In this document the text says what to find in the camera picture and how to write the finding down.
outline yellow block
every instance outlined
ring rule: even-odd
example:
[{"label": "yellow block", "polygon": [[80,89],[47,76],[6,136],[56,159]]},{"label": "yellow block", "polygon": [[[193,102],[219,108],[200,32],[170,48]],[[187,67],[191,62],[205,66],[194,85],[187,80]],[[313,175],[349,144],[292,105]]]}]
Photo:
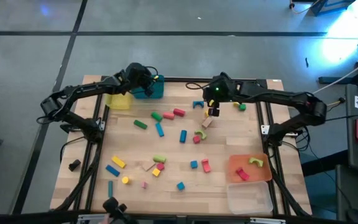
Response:
[{"label": "yellow block", "polygon": [[158,175],[160,175],[160,170],[159,169],[157,169],[157,168],[155,168],[154,170],[153,170],[153,175],[154,176],[156,176],[156,177],[158,177]]},{"label": "yellow block", "polygon": [[111,160],[121,168],[124,168],[126,165],[125,162],[120,160],[117,156],[113,156]]},{"label": "yellow block", "polygon": [[129,178],[128,177],[123,177],[122,178],[122,183],[129,184]]}]

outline toy block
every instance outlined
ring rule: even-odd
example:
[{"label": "toy block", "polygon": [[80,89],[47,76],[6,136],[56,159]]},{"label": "toy block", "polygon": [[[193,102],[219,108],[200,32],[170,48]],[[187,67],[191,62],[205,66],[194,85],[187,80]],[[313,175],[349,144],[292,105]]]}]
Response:
[{"label": "toy block", "polygon": [[158,121],[158,122],[160,122],[161,120],[162,120],[162,116],[161,115],[159,115],[157,112],[153,112],[152,113],[152,117],[156,120],[156,121]]},{"label": "toy block", "polygon": [[251,164],[251,163],[255,163],[255,162],[256,162],[256,164],[258,165],[258,167],[264,166],[264,162],[261,161],[260,159],[251,157],[251,158],[249,158],[249,160],[248,160],[248,163],[250,163],[250,164]]},{"label": "toy block", "polygon": [[111,198],[112,197],[112,180],[109,180],[109,191],[108,191],[108,196],[109,196],[109,198]]},{"label": "toy block", "polygon": [[236,170],[236,173],[241,177],[242,180],[248,180],[249,178],[249,175],[246,174],[241,167]]},{"label": "toy block", "polygon": [[158,135],[159,135],[160,137],[163,137],[163,136],[164,136],[164,131],[162,131],[161,124],[160,124],[160,123],[156,123],[156,124],[155,124],[155,128],[157,128]]},{"label": "toy block", "polygon": [[201,138],[199,136],[194,136],[193,137],[194,144],[198,144],[198,143],[200,143],[200,141],[201,141]]},{"label": "toy block", "polygon": [[179,190],[183,190],[185,188],[185,185],[183,182],[180,182],[179,184],[177,184],[177,187]]},{"label": "toy block", "polygon": [[186,135],[187,135],[187,131],[186,130],[182,130],[180,132],[180,142],[185,143],[186,142]]},{"label": "toy block", "polygon": [[141,121],[138,121],[138,120],[135,120],[135,121],[134,121],[134,125],[136,125],[136,126],[142,128],[142,129],[146,129],[146,128],[147,128],[147,124],[145,124],[145,123],[143,123],[143,122],[141,122]]},{"label": "toy block", "polygon": [[129,178],[128,177],[123,177],[122,178],[122,183],[123,184],[129,184]]},{"label": "toy block", "polygon": [[154,161],[147,161],[147,162],[143,162],[142,163],[142,168],[145,171],[148,171],[149,169],[151,169],[153,166],[155,165]]},{"label": "toy block", "polygon": [[203,101],[193,101],[193,109],[196,108],[197,105],[200,106],[201,108],[204,108]]},{"label": "toy block", "polygon": [[247,105],[245,104],[240,104],[239,106],[239,111],[245,111],[247,109]]},{"label": "toy block", "polygon": [[173,109],[173,114],[174,115],[178,115],[178,116],[184,116],[185,115],[185,111],[183,111],[183,110],[180,110],[180,109]]},{"label": "toy block", "polygon": [[164,167],[164,164],[163,163],[159,163],[159,164],[157,164],[157,169],[159,170],[159,171],[161,171],[161,170],[163,170],[165,167]]},{"label": "toy block", "polygon": [[76,160],[74,160],[73,163],[68,165],[68,169],[73,172],[75,170],[75,168],[77,168],[80,164],[81,164],[81,161],[76,159]]},{"label": "toy block", "polygon": [[162,162],[162,163],[164,163],[166,160],[167,160],[167,158],[165,158],[163,156],[159,156],[159,155],[155,155],[153,157],[154,162]]},{"label": "toy block", "polygon": [[194,133],[195,134],[200,134],[202,140],[206,139],[206,134],[205,134],[205,132],[203,130],[200,129],[200,130],[195,131]]},{"label": "toy block", "polygon": [[208,159],[203,159],[201,161],[201,164],[203,165],[204,172],[211,172],[211,167],[209,166]]},{"label": "toy block", "polygon": [[155,168],[154,170],[153,170],[153,175],[154,176],[156,176],[156,177],[158,177],[158,175],[160,175],[160,170],[159,169],[157,169],[157,168]]},{"label": "toy block", "polygon": [[116,170],[114,167],[107,165],[106,166],[106,170],[108,170],[110,173],[112,173],[113,175],[115,175],[116,177],[118,177],[119,175],[119,171]]},{"label": "toy block", "polygon": [[164,118],[167,118],[167,119],[174,119],[174,117],[175,117],[175,115],[174,115],[173,113],[171,113],[171,112],[164,112],[164,113],[162,114],[162,116],[163,116]]},{"label": "toy block", "polygon": [[124,161],[120,160],[117,156],[113,156],[111,160],[121,168],[124,168],[127,165],[125,164]]},{"label": "toy block", "polygon": [[197,168],[198,167],[197,161],[191,161],[190,166],[191,166],[192,169]]},{"label": "toy block", "polygon": [[201,124],[203,128],[208,128],[208,126],[211,124],[211,122],[213,121],[212,117],[207,117],[204,122]]}]

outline table leg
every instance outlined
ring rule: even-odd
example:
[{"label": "table leg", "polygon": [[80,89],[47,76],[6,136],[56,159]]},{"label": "table leg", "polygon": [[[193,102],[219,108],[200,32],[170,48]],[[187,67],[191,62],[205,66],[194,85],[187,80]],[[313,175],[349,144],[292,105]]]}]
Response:
[{"label": "table leg", "polygon": [[302,164],[303,176],[307,177],[320,172],[333,170],[338,164],[348,165],[347,150]]}]

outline blue bin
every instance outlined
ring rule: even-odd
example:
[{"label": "blue bin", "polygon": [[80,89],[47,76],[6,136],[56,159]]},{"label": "blue bin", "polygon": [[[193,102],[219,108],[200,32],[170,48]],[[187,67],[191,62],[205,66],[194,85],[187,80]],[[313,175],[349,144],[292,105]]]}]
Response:
[{"label": "blue bin", "polygon": [[154,91],[153,94],[148,97],[144,94],[144,90],[142,88],[136,88],[132,90],[134,93],[134,97],[136,99],[160,99],[164,96],[164,76],[158,75],[157,81],[154,83],[152,90]]}]

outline transparent bin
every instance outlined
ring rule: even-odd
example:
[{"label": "transparent bin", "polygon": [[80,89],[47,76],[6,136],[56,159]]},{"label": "transparent bin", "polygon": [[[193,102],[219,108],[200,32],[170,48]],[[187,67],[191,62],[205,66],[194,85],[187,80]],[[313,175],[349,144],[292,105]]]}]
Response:
[{"label": "transparent bin", "polygon": [[227,202],[235,215],[268,213],[273,210],[266,182],[244,182],[227,186]]}]

